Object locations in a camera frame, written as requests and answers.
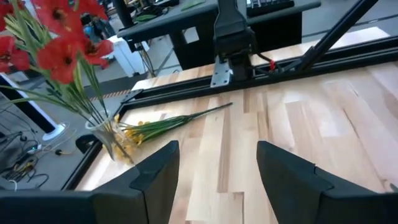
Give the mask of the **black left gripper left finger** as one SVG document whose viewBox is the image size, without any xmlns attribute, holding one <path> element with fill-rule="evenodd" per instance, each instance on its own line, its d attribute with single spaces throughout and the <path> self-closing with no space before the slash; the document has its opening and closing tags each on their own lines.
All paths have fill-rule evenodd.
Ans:
<svg viewBox="0 0 398 224">
<path fill-rule="evenodd" d="M 92 191 L 0 190 L 0 224 L 168 224 L 179 165 L 170 141 Z"/>
</svg>

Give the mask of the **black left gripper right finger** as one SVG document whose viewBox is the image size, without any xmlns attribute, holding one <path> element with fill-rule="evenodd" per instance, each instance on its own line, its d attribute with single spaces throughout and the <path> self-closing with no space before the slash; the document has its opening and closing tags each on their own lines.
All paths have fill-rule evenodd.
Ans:
<svg viewBox="0 0 398 224">
<path fill-rule="evenodd" d="M 256 159 L 279 224 L 398 224 L 398 193 L 373 192 L 267 141 Z"/>
</svg>

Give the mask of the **yellow artificial flower bunch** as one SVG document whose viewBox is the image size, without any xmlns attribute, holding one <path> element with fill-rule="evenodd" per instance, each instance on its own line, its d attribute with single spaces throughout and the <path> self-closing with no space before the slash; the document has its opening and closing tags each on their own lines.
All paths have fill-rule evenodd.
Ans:
<svg viewBox="0 0 398 224">
<path fill-rule="evenodd" d="M 117 122 L 116 127 L 121 128 L 121 134 L 114 132 L 114 139 L 116 142 L 112 142 L 112 150 L 109 153 L 110 156 L 114 156 L 116 159 L 121 159 L 128 164 L 135 163 L 132 156 L 139 149 L 139 146 L 145 142 L 151 141 L 173 129 L 177 129 L 181 126 L 188 124 L 189 122 L 201 117 L 207 113 L 211 113 L 216 110 L 231 106 L 233 103 L 227 103 L 221 106 L 207 109 L 205 111 L 186 114 L 180 116 L 174 116 L 160 121 L 140 121 L 137 125 L 126 124 Z"/>
</svg>

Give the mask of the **red artificial flower bunch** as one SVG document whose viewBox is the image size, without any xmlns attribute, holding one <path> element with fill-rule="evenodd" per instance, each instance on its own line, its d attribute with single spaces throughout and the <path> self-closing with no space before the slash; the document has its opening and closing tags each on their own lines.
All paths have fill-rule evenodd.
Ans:
<svg viewBox="0 0 398 224">
<path fill-rule="evenodd" d="M 13 68 L 21 72 L 33 70 L 49 82 L 48 76 L 37 63 L 37 49 L 45 40 L 45 30 L 34 6 L 30 12 L 24 0 L 0 0 L 0 72 L 9 73 Z M 23 90 L 26 90 L 30 100 L 49 103 L 44 100 L 49 95 L 49 89 L 46 93 Z"/>
<path fill-rule="evenodd" d="M 46 28 L 37 49 L 37 63 L 52 88 L 45 101 L 82 116 L 92 125 L 108 116 L 94 67 L 106 67 L 113 52 L 109 40 L 92 41 L 85 33 L 82 14 L 106 17 L 97 0 L 32 0 L 37 17 Z"/>
</svg>

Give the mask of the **smooth clear glass vase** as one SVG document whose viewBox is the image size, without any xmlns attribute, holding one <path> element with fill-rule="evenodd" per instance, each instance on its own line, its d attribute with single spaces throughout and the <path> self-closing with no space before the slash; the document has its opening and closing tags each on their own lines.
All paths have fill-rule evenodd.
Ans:
<svg viewBox="0 0 398 224">
<path fill-rule="evenodd" d="M 91 117 L 85 123 L 85 128 L 103 144 L 112 160 L 135 164 L 133 155 L 136 145 L 125 135 L 113 117 Z"/>
</svg>

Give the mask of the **white and black floor stand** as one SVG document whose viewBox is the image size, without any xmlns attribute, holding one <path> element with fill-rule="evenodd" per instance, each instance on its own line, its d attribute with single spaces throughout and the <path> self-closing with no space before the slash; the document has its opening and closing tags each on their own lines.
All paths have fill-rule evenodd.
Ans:
<svg viewBox="0 0 398 224">
<path fill-rule="evenodd" d="M 29 99 L 26 90 L 21 89 L 3 72 L 0 72 L 0 93 L 44 132 L 44 141 L 56 138 L 65 130 L 64 124 L 55 122 L 34 100 Z"/>
</svg>

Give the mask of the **white box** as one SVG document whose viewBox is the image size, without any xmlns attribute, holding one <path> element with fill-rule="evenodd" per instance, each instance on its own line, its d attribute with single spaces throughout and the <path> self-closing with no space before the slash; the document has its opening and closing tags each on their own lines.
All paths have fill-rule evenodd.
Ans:
<svg viewBox="0 0 398 224">
<path fill-rule="evenodd" d="M 116 35 L 108 38 L 113 43 L 112 56 L 115 57 L 118 64 L 124 70 L 128 77 L 133 77 L 135 74 L 143 74 L 147 71 L 147 66 L 138 50 L 132 51 L 128 42 Z"/>
</svg>

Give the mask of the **silver mounting plate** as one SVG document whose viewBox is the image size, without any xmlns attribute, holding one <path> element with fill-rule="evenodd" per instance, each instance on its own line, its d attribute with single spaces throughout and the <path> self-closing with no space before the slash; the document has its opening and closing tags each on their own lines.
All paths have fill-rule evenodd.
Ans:
<svg viewBox="0 0 398 224">
<path fill-rule="evenodd" d="M 211 88 L 218 88 L 229 85 L 231 81 L 232 71 L 229 63 L 226 60 L 220 59 L 217 55 L 215 58 L 215 67 L 210 82 Z"/>
</svg>

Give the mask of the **green leaf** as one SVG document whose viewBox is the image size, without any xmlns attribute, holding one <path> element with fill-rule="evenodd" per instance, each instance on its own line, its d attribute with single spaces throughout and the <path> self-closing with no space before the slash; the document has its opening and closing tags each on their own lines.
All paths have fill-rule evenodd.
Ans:
<svg viewBox="0 0 398 224">
<path fill-rule="evenodd" d="M 154 15 L 154 14 L 141 14 L 139 16 L 136 16 L 133 21 L 134 22 L 147 22 L 151 21 L 155 18 L 159 17 L 159 15 Z"/>
</svg>

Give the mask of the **black backlit keyboard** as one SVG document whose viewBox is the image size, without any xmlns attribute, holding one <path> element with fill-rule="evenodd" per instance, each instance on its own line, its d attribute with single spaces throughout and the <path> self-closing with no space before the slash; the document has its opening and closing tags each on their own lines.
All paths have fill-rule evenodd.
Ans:
<svg viewBox="0 0 398 224">
<path fill-rule="evenodd" d="M 248 9 L 287 8 L 295 6 L 294 0 L 246 0 Z"/>
</svg>

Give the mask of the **black aluminium table frame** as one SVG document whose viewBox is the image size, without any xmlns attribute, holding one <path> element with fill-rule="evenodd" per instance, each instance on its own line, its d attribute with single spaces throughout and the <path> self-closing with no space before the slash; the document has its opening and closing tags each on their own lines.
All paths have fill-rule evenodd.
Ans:
<svg viewBox="0 0 398 224">
<path fill-rule="evenodd" d="M 131 109 L 314 77 L 397 60 L 398 35 L 346 47 L 334 47 L 337 41 L 349 35 L 349 28 L 377 1 L 359 0 L 316 45 L 311 46 L 302 56 L 279 60 L 275 63 L 276 68 L 273 71 L 270 71 L 269 63 L 251 65 L 252 77 L 250 79 L 237 82 L 231 76 L 229 85 L 218 88 L 211 88 L 212 76 L 206 76 L 153 88 L 132 90 L 127 98 L 121 102 L 116 113 L 124 115 L 127 110 Z"/>
</svg>

